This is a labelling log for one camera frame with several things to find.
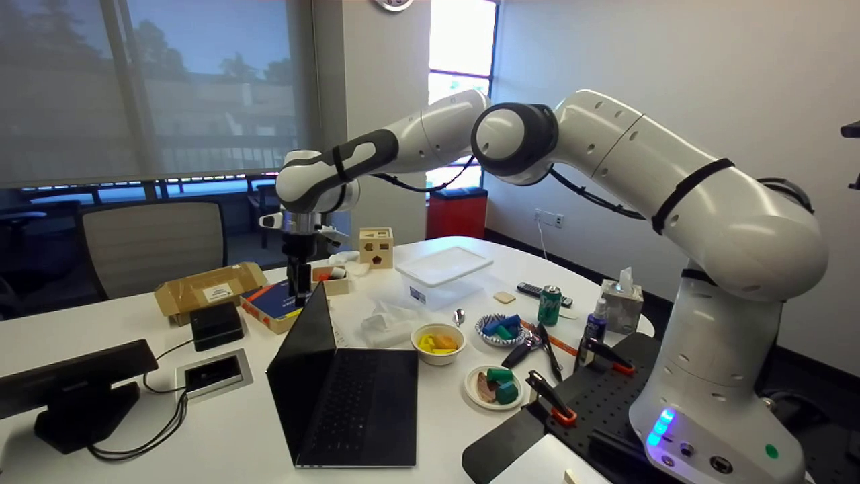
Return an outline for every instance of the table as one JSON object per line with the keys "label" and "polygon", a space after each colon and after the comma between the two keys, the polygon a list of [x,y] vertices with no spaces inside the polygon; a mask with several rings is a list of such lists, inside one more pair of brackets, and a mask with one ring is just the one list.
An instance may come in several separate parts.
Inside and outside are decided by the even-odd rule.
{"label": "table", "polygon": [[[150,384],[168,386],[176,384],[177,369],[243,347],[250,364],[252,384],[191,400],[185,425],[150,455],[123,466],[103,466],[90,452],[60,455],[33,436],[39,412],[28,412],[0,419],[0,481],[469,481],[459,466],[463,450],[512,416],[504,412],[475,408],[463,399],[463,378],[471,369],[481,364],[501,364],[505,358],[504,349],[488,347],[478,338],[475,322],[481,314],[493,311],[518,311],[524,319],[537,314],[536,298],[518,295],[514,304],[501,304],[493,295],[497,290],[516,294],[516,282],[524,280],[536,286],[559,286],[567,295],[572,295],[572,308],[563,308],[556,337],[578,337],[586,314],[599,298],[599,288],[552,260],[471,236],[399,245],[395,260],[431,255],[445,247],[469,247],[493,259],[493,265],[475,275],[481,280],[481,290],[458,300],[458,306],[465,311],[465,351],[454,365],[447,369],[431,369],[420,364],[420,459],[415,467],[294,467],[266,382],[266,369],[279,349],[283,337],[247,317],[247,334],[243,341],[207,351],[193,351],[188,345],[158,361],[162,369],[150,374]],[[283,275],[283,268],[266,272],[271,282],[283,280]],[[449,319],[454,311],[454,306],[427,308],[412,300],[406,280],[395,268],[373,268],[352,282],[352,294],[332,295],[338,345],[367,347],[359,337],[359,322],[369,317],[380,300],[412,311],[412,326],[426,319]],[[653,326],[643,317],[639,331],[653,334]],[[0,376],[131,338],[148,338],[158,354],[181,341],[188,341],[191,327],[170,327],[150,294],[8,319],[0,322]],[[565,351],[556,354],[571,370],[572,358]],[[548,376],[545,354],[533,351],[521,365],[516,365],[516,374],[524,376],[531,369],[537,369]],[[170,419],[172,405],[172,399],[144,392],[139,404],[99,446],[129,450],[148,442]]]}

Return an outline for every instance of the bottle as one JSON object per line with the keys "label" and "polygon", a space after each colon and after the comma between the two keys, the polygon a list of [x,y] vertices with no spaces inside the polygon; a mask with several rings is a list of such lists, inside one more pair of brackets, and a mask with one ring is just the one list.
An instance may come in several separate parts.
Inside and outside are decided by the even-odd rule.
{"label": "bottle", "polygon": [[559,322],[559,308],[563,308],[563,290],[545,286],[540,290],[537,326],[545,326],[545,327],[556,326]]}

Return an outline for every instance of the red object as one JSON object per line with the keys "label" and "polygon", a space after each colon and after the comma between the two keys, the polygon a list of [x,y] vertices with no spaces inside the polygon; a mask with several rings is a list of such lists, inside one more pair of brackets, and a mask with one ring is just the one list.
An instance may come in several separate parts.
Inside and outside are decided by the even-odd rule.
{"label": "red object", "polygon": [[427,208],[427,239],[434,236],[485,236],[488,191],[438,191]]}

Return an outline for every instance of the office chair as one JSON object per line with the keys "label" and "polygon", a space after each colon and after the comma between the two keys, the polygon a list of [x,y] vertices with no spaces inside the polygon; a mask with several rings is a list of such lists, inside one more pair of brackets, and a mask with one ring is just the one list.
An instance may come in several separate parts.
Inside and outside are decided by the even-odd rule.
{"label": "office chair", "polygon": [[106,298],[225,265],[217,202],[150,202],[80,212],[84,245]]}

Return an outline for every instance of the black cable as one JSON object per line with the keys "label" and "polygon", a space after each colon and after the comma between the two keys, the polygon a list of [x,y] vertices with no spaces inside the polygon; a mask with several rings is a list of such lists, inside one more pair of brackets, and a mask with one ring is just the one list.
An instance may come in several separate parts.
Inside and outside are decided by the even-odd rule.
{"label": "black cable", "polygon": [[633,221],[645,221],[639,212],[623,208],[623,204],[612,204],[591,191],[586,191],[586,185],[572,185],[572,181],[567,181],[563,171],[556,169],[548,169],[552,178],[556,178],[556,183],[563,183],[565,189],[571,189],[572,193],[583,197],[586,202],[596,204],[596,208],[606,208],[615,216],[623,216],[623,218],[633,218]]}
{"label": "black cable", "polygon": [[[193,338],[188,341],[181,341],[170,349],[165,349],[162,354],[156,354],[156,361],[168,358],[170,351],[181,349],[181,347],[188,347]],[[150,390],[154,395],[172,395],[172,392],[181,392],[177,399],[177,405],[172,412],[172,416],[168,419],[168,425],[150,439],[146,442],[144,446],[135,446],[135,450],[121,450],[121,452],[113,452],[113,450],[99,450],[96,444],[90,444],[90,455],[99,463],[129,463],[129,459],[138,459],[144,455],[148,455],[150,450],[162,446],[168,439],[172,439],[182,423],[185,423],[185,415],[188,415],[188,390],[185,386],[150,386],[148,382],[148,374],[144,374],[144,386]]]}
{"label": "black cable", "polygon": [[373,178],[380,178],[380,181],[384,181],[384,183],[393,183],[393,185],[399,185],[399,189],[404,189],[404,191],[438,193],[438,191],[449,189],[454,181],[459,181],[463,171],[465,171],[469,166],[474,166],[474,163],[475,163],[475,157],[469,157],[469,162],[459,166],[459,171],[458,171],[454,178],[449,178],[449,181],[445,181],[445,183],[438,183],[438,185],[431,185],[431,189],[426,189],[426,185],[410,185],[410,183],[404,183],[404,181],[399,181],[399,178],[393,178],[393,174],[384,174],[384,171],[380,171],[380,174],[373,174]]}

